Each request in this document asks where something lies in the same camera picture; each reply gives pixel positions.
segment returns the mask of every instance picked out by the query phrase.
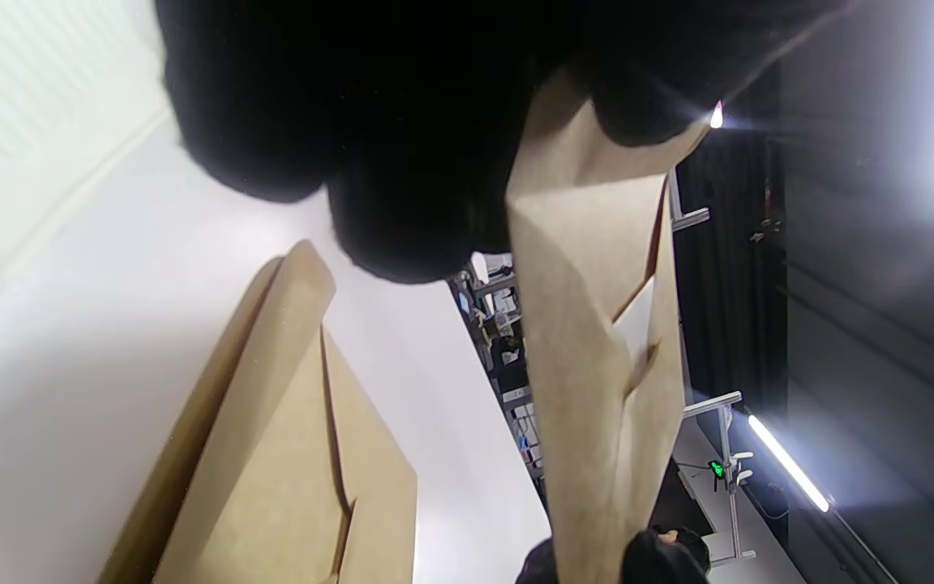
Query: dark wall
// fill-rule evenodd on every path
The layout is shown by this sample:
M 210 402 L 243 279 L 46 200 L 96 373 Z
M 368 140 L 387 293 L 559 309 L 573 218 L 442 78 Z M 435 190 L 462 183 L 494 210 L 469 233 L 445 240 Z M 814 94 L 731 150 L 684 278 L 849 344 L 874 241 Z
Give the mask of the dark wall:
M 775 140 L 785 441 L 898 581 L 934 584 L 934 1 L 878 2 L 786 57 Z

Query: white surface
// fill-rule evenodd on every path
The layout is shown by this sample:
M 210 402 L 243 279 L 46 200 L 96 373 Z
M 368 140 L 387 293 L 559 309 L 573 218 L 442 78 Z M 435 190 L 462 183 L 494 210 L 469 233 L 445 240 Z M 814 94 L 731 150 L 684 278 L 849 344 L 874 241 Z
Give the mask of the white surface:
M 675 441 L 672 457 L 676 462 L 702 466 L 708 461 L 719 459 L 694 418 L 684 420 L 679 426 L 679 437 Z M 696 497 L 715 531 L 705 537 L 712 559 L 729 557 L 734 550 L 730 536 L 730 499 L 726 496 L 726 489 L 712 491 L 711 470 L 689 469 L 685 466 L 681 466 L 681 470 L 686 474 L 688 490 Z M 770 528 L 742 489 L 737 491 L 737 520 L 741 551 L 755 550 L 756 557 L 712 569 L 712 573 L 709 573 L 711 584 L 805 584 L 788 554 L 773 537 Z
M 0 584 L 88 584 L 257 268 L 311 236 L 327 325 L 418 471 L 417 584 L 512 582 L 549 534 L 445 284 L 353 269 L 325 200 L 244 199 L 152 134 L 0 296 Z
M 655 302 L 655 280 L 656 277 L 650 277 L 644 284 L 644 288 L 633 296 L 629 306 L 619 320 L 615 321 L 615 330 L 626 340 L 626 348 L 629 350 L 629 356 L 636 363 L 634 375 L 644 373 L 648 366 L 648 339 L 649 329 L 651 329 L 651 309 Z
M 0 276 L 167 111 L 151 2 L 0 0 Z

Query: white table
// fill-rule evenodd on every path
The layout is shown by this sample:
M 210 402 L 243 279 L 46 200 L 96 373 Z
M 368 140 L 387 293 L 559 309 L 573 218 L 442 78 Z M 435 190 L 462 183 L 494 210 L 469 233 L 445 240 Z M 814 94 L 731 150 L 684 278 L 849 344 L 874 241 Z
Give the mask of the white table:
M 88 584 L 231 310 L 312 237 L 327 326 L 419 477 L 417 584 L 509 583 L 549 534 L 442 282 L 348 264 L 325 200 L 277 206 L 204 177 L 165 126 L 0 295 L 0 584 Z

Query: black glove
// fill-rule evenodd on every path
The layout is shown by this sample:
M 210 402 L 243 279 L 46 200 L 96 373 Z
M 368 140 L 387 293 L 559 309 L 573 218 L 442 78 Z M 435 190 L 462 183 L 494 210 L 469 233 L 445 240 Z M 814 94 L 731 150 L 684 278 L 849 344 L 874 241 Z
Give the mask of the black glove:
M 392 281 L 509 251 L 533 90 L 567 64 L 605 133 L 679 134 L 856 0 L 156 0 L 190 155 L 290 203 L 326 185 L 353 262 Z

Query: cardboard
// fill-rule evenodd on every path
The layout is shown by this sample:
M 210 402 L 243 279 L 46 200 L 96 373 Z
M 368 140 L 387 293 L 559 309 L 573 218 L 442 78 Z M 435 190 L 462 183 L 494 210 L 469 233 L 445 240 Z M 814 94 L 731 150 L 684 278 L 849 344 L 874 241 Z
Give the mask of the cardboard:
M 101 582 L 147 582 L 132 558 L 158 584 L 411 582 L 416 474 L 323 328 L 334 291 L 309 243 L 259 274 L 177 424 L 207 439 L 171 440 Z
M 99 584 L 148 584 L 152 580 L 182 500 L 186 498 L 186 488 L 208 441 L 208 433 L 215 424 L 222 399 L 279 265 L 281 258 L 275 258 L 259 270 L 226 325 L 158 462 L 146 479 L 100 574 Z
M 665 176 L 705 131 L 698 122 L 658 147 L 621 148 L 566 71 L 529 111 L 508 215 L 560 584 L 618 584 L 679 430 Z

